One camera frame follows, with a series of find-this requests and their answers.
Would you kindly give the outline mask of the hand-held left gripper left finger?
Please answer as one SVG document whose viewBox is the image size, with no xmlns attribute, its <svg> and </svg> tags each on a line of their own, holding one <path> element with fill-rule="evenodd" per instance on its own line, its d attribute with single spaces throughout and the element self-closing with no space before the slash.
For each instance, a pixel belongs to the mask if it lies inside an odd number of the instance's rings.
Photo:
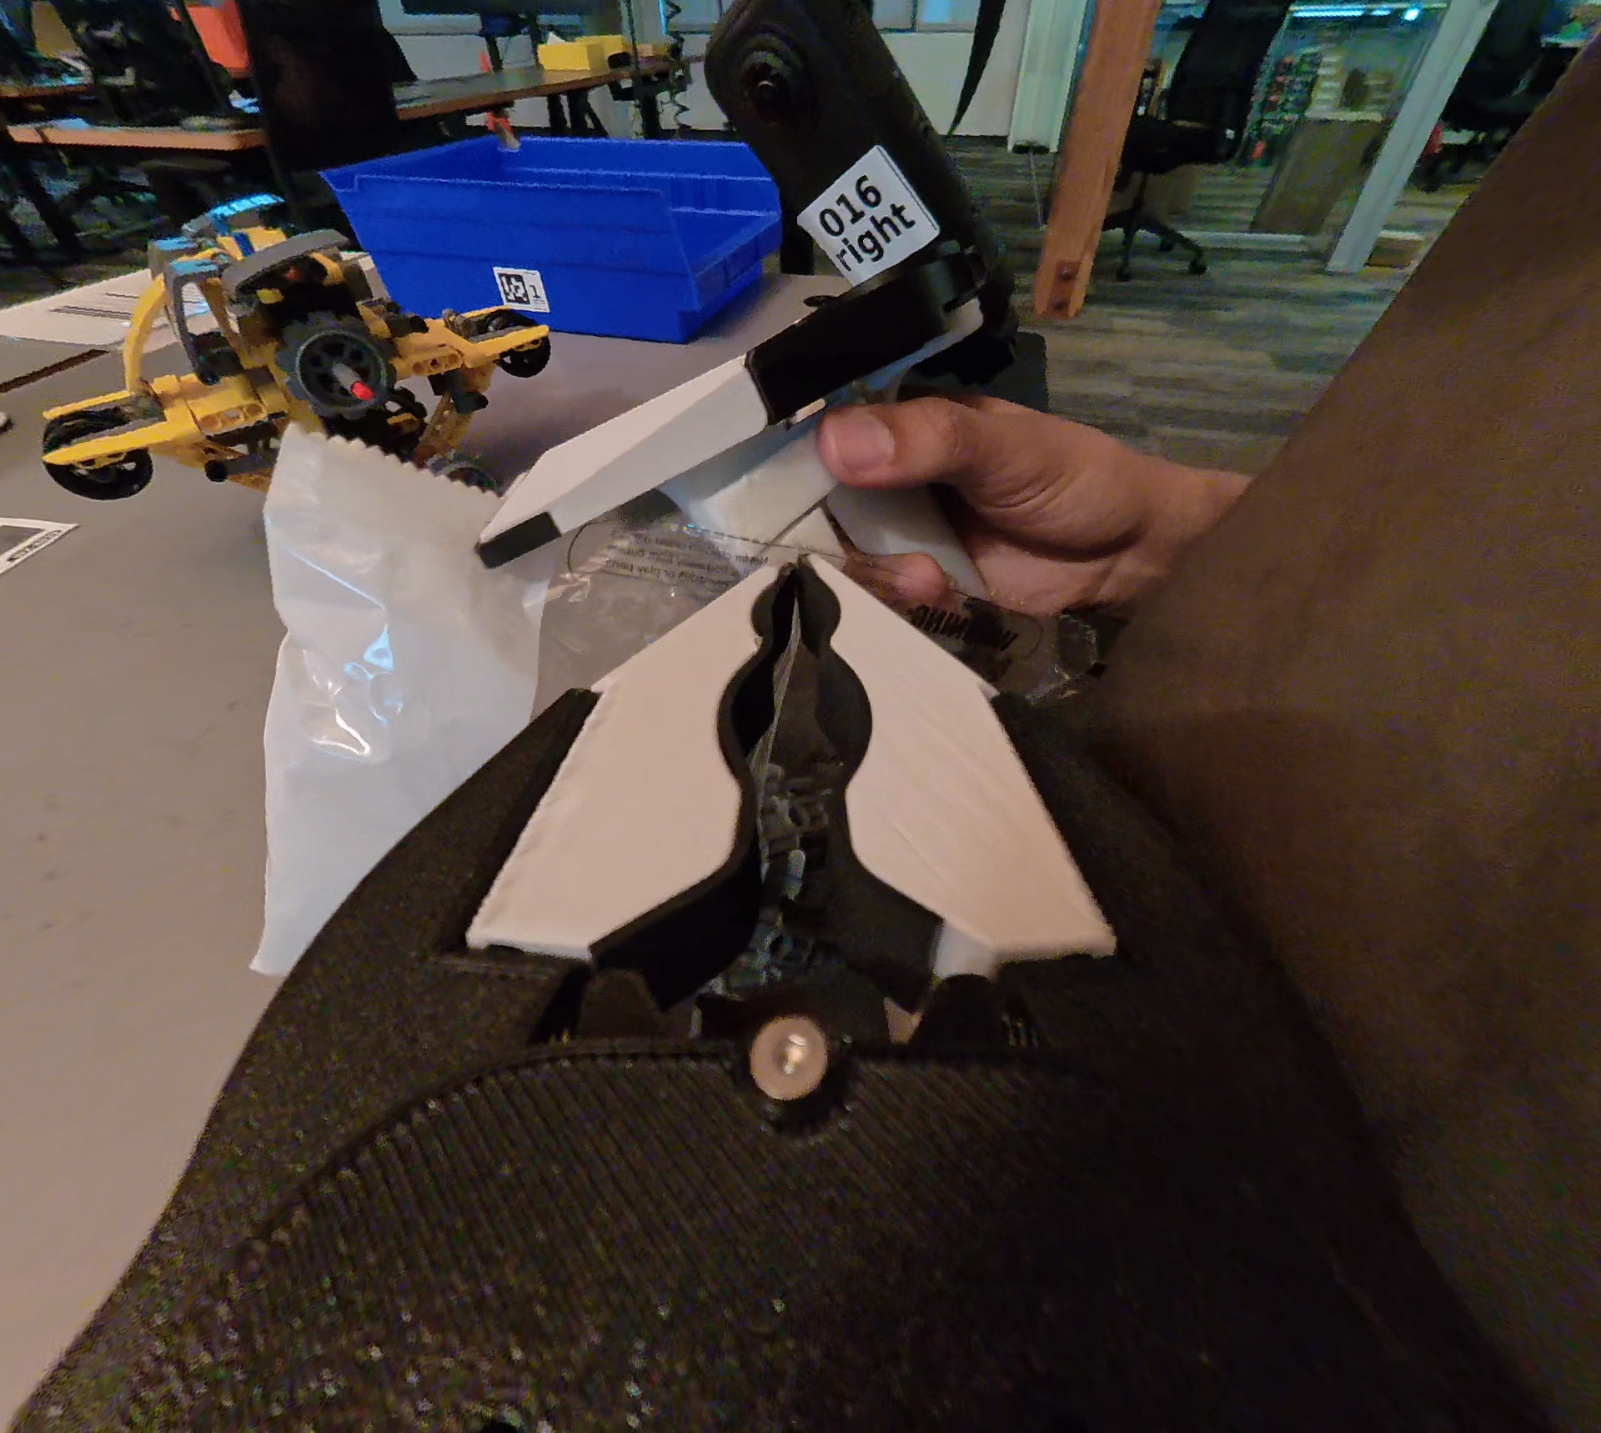
<svg viewBox="0 0 1601 1433">
<path fill-rule="evenodd" d="M 577 699 L 591 702 L 465 934 L 472 949 L 721 974 L 759 912 L 751 752 L 794 612 L 766 566 Z"/>
</svg>

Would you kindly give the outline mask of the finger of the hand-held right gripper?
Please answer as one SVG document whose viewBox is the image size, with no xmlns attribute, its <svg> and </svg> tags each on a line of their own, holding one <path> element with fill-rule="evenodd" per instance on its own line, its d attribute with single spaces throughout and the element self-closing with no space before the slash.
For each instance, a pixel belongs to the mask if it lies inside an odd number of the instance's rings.
<svg viewBox="0 0 1601 1433">
<path fill-rule="evenodd" d="M 686 511 L 796 442 L 821 362 L 737 357 L 551 449 L 510 491 L 475 552 L 497 569 L 659 491 Z"/>
</svg>

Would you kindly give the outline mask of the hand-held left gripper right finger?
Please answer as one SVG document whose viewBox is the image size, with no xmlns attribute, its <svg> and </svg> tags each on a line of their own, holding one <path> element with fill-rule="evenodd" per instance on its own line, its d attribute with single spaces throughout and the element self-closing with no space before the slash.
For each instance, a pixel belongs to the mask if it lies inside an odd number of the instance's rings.
<svg viewBox="0 0 1601 1433">
<path fill-rule="evenodd" d="M 1116 954 L 994 689 L 842 571 L 804 561 L 816 717 L 844 767 L 827 935 L 904 1010 L 954 977 Z"/>
</svg>

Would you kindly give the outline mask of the clear bag of grey parts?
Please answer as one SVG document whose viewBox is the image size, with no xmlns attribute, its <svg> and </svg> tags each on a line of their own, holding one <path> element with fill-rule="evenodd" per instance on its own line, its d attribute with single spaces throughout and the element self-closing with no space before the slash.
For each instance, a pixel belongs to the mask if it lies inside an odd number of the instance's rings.
<svg viewBox="0 0 1601 1433">
<path fill-rule="evenodd" d="M 591 684 L 574 686 L 571 699 L 577 702 L 579 729 L 591 709 L 591 702 L 581 701 L 579 692 L 591 691 L 632 656 L 766 566 L 791 569 L 794 586 L 794 612 L 784 651 L 772 672 L 777 711 L 784 694 L 777 667 L 786 661 L 792 639 L 804 644 L 804 561 L 817 557 L 851 579 L 847 562 L 837 552 L 831 516 L 824 511 L 816 516 L 822 522 L 822 542 L 832 544 L 832 551 L 791 541 L 769 547 L 751 546 L 676 519 L 657 519 L 646 526 L 614 522 L 586 527 L 571 547 L 567 567 L 552 582 L 552 604 L 546 616 L 546 634 L 572 636 L 574 656 L 597 656 L 604 642 L 611 641 L 611 671 Z M 1094 639 L 1081 629 L 1029 619 L 989 604 L 984 597 L 961 596 L 954 589 L 932 607 L 911 607 L 894 614 L 986 681 L 996 692 L 996 709 L 1002 696 L 1037 701 L 1066 692 L 1072 679 L 1088 672 L 1096 656 Z M 751 769 L 757 812 L 759 767 L 751 764 Z M 827 824 L 829 855 L 839 822 L 842 784 Z"/>
</svg>

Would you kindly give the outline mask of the white plastic bag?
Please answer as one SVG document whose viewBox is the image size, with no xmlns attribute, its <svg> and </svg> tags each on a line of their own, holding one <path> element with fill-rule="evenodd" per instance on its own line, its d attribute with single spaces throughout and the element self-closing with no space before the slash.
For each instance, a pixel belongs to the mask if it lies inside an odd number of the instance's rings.
<svg viewBox="0 0 1601 1433">
<path fill-rule="evenodd" d="M 287 974 L 410 829 L 535 711 L 559 551 L 487 569 L 499 504 L 365 444 L 289 432 L 264 504 L 285 629 L 264 727 L 255 974 Z"/>
</svg>

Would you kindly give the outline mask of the yellow toy brick vehicle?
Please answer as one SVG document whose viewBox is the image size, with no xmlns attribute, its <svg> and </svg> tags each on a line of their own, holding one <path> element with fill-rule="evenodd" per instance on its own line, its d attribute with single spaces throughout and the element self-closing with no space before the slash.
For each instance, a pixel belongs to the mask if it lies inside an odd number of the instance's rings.
<svg viewBox="0 0 1601 1433">
<path fill-rule="evenodd" d="M 551 331 L 507 307 L 409 312 L 379 297 L 342 234 L 290 236 L 255 212 L 224 206 L 150 246 L 124 387 L 45 414 L 47 477 L 125 501 L 165 459 L 264 492 L 300 427 L 492 489 L 462 454 L 470 421 L 495 376 L 529 381 L 551 364 Z"/>
</svg>

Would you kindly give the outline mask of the person's right hand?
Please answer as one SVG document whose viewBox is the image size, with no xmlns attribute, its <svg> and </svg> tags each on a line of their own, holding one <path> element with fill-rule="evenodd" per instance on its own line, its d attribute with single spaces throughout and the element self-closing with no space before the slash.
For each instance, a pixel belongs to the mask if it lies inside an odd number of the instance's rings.
<svg viewBox="0 0 1601 1433">
<path fill-rule="evenodd" d="M 1129 621 L 1251 486 L 977 396 L 834 409 L 817 454 L 841 487 L 932 489 L 991 602 L 1032 617 Z"/>
</svg>

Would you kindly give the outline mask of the blue plastic bin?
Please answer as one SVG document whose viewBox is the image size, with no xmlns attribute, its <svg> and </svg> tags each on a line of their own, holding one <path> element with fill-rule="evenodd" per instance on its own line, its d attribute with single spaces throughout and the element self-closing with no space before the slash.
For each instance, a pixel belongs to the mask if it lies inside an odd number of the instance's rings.
<svg viewBox="0 0 1601 1433">
<path fill-rule="evenodd" d="M 324 179 L 387 296 L 430 319 L 509 307 L 686 344 L 782 241 L 779 191 L 742 144 L 480 137 Z"/>
</svg>

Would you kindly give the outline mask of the brown office desk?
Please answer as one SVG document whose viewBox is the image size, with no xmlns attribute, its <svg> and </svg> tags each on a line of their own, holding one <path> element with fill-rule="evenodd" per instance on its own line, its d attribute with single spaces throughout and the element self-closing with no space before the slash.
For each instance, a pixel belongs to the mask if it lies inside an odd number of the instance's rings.
<svg viewBox="0 0 1601 1433">
<path fill-rule="evenodd" d="M 397 116 L 402 122 L 485 116 L 520 102 L 584 94 L 609 84 L 667 82 L 689 76 L 699 62 L 701 57 L 647 57 L 637 67 L 599 74 L 549 74 L 537 66 L 525 66 L 499 74 L 419 82 L 395 91 Z M 267 134 L 257 127 L 257 121 L 255 116 L 244 116 L 202 119 L 194 126 L 122 126 L 59 119 L 7 124 L 7 132 L 12 142 L 29 149 L 239 156 L 267 147 Z"/>
</svg>

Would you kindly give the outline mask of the white printed paper sheet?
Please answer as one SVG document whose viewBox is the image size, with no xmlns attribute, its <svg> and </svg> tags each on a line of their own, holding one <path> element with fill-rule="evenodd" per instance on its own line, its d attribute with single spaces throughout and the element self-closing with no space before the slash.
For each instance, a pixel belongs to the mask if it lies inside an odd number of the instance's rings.
<svg viewBox="0 0 1601 1433">
<path fill-rule="evenodd" d="M 5 307 L 2 337 L 102 351 L 119 347 L 149 289 L 150 276 L 132 272 L 97 284 L 55 291 Z"/>
</svg>

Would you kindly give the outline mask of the wooden post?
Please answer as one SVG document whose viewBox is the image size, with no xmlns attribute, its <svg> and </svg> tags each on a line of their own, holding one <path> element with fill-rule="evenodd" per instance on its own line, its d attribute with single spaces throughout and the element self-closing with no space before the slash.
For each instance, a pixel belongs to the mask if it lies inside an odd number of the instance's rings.
<svg viewBox="0 0 1601 1433">
<path fill-rule="evenodd" d="M 1084 306 L 1163 2 L 1094 0 L 1032 289 L 1044 321 L 1069 322 Z"/>
</svg>

